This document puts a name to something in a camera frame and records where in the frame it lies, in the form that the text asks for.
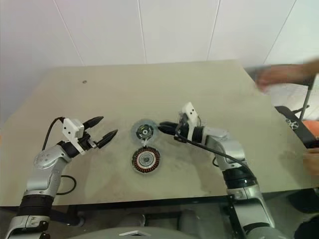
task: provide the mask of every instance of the person's arm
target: person's arm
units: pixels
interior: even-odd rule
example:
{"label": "person's arm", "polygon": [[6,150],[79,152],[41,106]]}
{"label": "person's arm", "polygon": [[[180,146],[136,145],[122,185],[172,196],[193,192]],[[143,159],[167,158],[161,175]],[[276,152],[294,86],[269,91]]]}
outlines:
{"label": "person's arm", "polygon": [[305,64],[274,65],[259,74],[256,85],[263,90],[274,84],[300,82],[317,73],[319,73],[319,59]]}
{"label": "person's arm", "polygon": [[319,73],[319,59],[301,65],[303,74],[306,76],[314,76]]}

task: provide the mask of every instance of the white wall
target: white wall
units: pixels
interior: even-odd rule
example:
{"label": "white wall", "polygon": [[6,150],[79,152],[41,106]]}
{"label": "white wall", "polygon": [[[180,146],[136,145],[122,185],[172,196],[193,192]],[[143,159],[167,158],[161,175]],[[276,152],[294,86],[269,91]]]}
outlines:
{"label": "white wall", "polygon": [[[318,15],[317,0],[1,0],[0,121],[57,66],[316,57]],[[298,106],[295,90],[274,103]]]}

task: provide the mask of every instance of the table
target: table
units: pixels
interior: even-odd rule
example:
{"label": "table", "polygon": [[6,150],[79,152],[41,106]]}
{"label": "table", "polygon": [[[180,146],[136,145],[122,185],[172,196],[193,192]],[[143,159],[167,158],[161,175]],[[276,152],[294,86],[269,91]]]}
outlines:
{"label": "table", "polygon": [[[152,144],[161,153],[157,171],[141,175],[131,167],[139,148],[130,137],[132,125],[140,119],[176,121],[187,102],[204,125],[227,129],[241,142],[263,192],[318,184],[303,169],[305,147],[236,61],[62,67],[46,75],[1,129],[0,206],[20,203],[33,159],[58,116],[81,121],[104,116],[89,130],[94,139],[119,132],[105,148],[73,159],[63,173],[74,176],[78,186],[57,196],[55,205],[225,195],[213,155],[169,135],[159,134]],[[58,125],[48,146],[61,139]],[[61,191],[68,187],[62,181]]]}

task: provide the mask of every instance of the human hand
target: human hand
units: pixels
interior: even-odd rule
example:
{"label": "human hand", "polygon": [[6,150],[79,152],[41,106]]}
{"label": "human hand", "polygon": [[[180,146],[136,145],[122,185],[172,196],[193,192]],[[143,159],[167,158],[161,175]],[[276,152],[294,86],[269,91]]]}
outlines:
{"label": "human hand", "polygon": [[319,148],[310,148],[304,154],[304,167],[310,175],[319,176]]}
{"label": "human hand", "polygon": [[270,85],[295,83],[302,81],[305,77],[303,65],[275,65],[261,71],[256,85],[260,90],[264,90]]}

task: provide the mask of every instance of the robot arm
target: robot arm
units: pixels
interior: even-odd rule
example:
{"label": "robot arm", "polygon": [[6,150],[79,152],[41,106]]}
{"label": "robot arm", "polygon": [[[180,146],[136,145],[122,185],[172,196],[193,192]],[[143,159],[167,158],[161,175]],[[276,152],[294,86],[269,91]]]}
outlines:
{"label": "robot arm", "polygon": [[106,134],[99,142],[91,140],[85,130],[98,124],[103,117],[95,117],[85,123],[77,119],[63,118],[63,134],[68,141],[39,153],[33,164],[26,191],[18,213],[9,225],[6,239],[49,239],[44,231],[49,225],[49,213],[60,185],[61,173],[72,158],[85,154],[90,148],[101,148],[110,142],[117,130]]}
{"label": "robot arm", "polygon": [[248,168],[242,145],[229,132],[198,125],[198,115],[191,103],[182,108],[179,124],[162,122],[159,124],[159,130],[174,135],[178,141],[188,142],[215,153],[227,186],[228,211],[235,234],[242,238],[283,236],[274,228],[274,220],[257,179]]}

